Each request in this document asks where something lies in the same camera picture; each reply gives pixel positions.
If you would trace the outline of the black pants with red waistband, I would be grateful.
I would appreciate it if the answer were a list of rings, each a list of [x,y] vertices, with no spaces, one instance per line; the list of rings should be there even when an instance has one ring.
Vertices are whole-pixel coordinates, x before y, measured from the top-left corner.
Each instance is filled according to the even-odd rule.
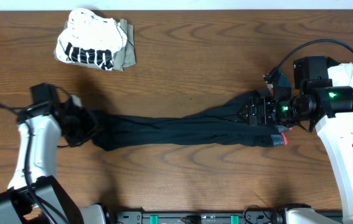
[[[145,144],[284,146],[288,143],[285,133],[290,128],[272,124],[250,126],[237,116],[251,98],[262,93],[269,91],[249,91],[222,106],[183,118],[117,115],[95,110],[101,130],[92,142],[105,151]]]

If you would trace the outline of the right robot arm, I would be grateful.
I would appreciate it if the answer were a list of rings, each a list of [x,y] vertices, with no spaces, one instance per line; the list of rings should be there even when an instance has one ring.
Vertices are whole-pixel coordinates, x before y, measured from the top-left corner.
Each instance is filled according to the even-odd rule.
[[[250,126],[299,126],[320,137],[336,178],[342,222],[353,223],[353,63],[330,57],[297,59],[294,85],[281,72],[268,81],[268,93],[251,97],[238,112]],[[299,90],[292,96],[292,87]]]

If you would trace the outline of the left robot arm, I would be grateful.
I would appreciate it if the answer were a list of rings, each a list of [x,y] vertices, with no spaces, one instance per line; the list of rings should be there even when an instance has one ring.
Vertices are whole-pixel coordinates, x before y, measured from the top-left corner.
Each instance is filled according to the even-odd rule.
[[[10,107],[16,115],[20,146],[14,175],[0,193],[0,223],[106,224],[100,204],[79,208],[57,180],[57,151],[64,138],[78,147],[99,131],[95,114],[75,95],[61,101],[58,87],[41,83],[31,87],[32,104]]]

